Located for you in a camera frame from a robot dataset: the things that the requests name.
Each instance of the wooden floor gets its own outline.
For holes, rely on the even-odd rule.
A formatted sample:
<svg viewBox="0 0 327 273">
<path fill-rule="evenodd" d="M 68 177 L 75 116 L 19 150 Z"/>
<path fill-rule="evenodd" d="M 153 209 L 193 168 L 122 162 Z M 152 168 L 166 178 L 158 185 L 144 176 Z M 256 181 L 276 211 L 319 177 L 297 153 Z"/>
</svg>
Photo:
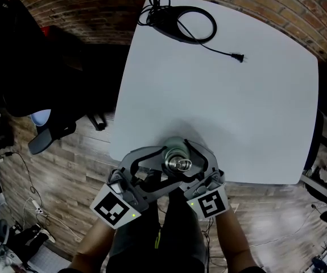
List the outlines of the wooden floor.
<svg viewBox="0 0 327 273">
<path fill-rule="evenodd" d="M 10 118 L 15 135 L 15 145 L 11 150 L 19 152 L 26 161 L 34 186 L 43 199 L 43 210 L 63 221 L 81 238 L 96 220 L 89 205 L 118 164 L 109 157 L 113 115 L 108 116 L 107 123 L 107 129 L 98 132 L 87 118 L 82 118 L 74 134 L 32 156 L 27 146 L 36 133 L 31 120 Z M 0 181 L 11 214 L 22 224 L 25 201 L 29 197 L 36 201 L 39 198 L 30 192 L 27 171 L 18 155 L 8 157 L 0 164 Z M 258 265 L 267 272 L 301 272 L 327 245 L 327 226 L 320 220 L 319 213 L 311 208 L 312 203 L 316 206 L 322 204 L 301 185 L 228 183 L 226 191 Z M 159 200 L 162 210 L 166 210 L 167 202 L 166 197 Z M 326 207 L 319 207 L 319 210 L 322 212 Z M 0 216 L 11 219 L 6 207 L 0 208 Z M 35 212 L 25 210 L 25 219 L 27 226 L 34 224 Z M 164 222 L 162 212 L 160 221 Z M 48 230 L 56 238 L 56 244 L 47 246 L 71 259 L 78 238 L 58 221 L 50 219 L 50 222 Z M 201 222 L 201 225 L 205 228 L 207 222 Z M 210 238 L 210 272 L 225 272 L 226 263 L 215 224 L 210 230 Z"/>
</svg>

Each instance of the shoe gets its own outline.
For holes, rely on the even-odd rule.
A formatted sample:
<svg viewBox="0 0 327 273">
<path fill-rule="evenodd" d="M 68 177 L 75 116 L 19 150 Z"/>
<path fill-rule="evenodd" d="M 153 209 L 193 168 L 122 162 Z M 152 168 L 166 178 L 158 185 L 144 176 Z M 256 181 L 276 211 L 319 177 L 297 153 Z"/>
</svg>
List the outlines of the shoe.
<svg viewBox="0 0 327 273">
<path fill-rule="evenodd" d="M 54 238 L 53 236 L 51 236 L 51 234 L 49 233 L 48 230 L 41 229 L 39 233 L 40 233 L 40 234 L 45 234 L 45 235 L 47 235 L 48 239 L 49 239 L 52 243 L 55 243 L 55 242 L 56 242 L 55 238 Z"/>
</svg>

